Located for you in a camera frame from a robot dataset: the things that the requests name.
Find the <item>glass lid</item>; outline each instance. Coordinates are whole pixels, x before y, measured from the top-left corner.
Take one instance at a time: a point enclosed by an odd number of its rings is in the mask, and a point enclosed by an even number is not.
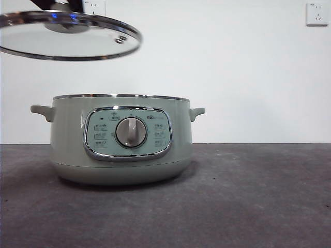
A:
[[[37,59],[110,59],[136,51],[142,36],[107,17],[56,10],[0,15],[0,51]]]

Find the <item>pot base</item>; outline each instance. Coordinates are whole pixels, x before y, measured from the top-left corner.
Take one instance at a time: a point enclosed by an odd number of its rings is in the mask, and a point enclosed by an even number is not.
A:
[[[131,185],[164,180],[180,174],[190,160],[119,168],[79,167],[54,163],[58,175],[67,180],[94,185]]]

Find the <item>control panel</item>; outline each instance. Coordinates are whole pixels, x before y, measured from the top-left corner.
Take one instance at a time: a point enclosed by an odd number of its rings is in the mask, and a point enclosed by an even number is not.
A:
[[[98,160],[158,158],[166,154],[171,142],[169,117],[158,108],[101,107],[91,111],[85,123],[85,149]]]

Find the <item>pot handle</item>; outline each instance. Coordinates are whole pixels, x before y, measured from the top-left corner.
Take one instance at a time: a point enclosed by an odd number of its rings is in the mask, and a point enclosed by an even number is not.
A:
[[[198,115],[202,115],[205,113],[205,108],[204,107],[199,107],[199,108],[190,108],[190,118],[191,118],[191,122],[195,121],[195,118]]]
[[[53,122],[54,115],[55,115],[55,108],[53,107],[46,107],[40,105],[32,105],[30,107],[32,113],[41,114],[46,118],[46,121]]]

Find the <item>silver knob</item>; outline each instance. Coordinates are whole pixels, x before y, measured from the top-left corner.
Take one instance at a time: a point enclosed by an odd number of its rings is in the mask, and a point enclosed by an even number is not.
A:
[[[138,146],[145,140],[146,126],[137,118],[126,118],[117,125],[116,137],[117,140],[124,146]]]

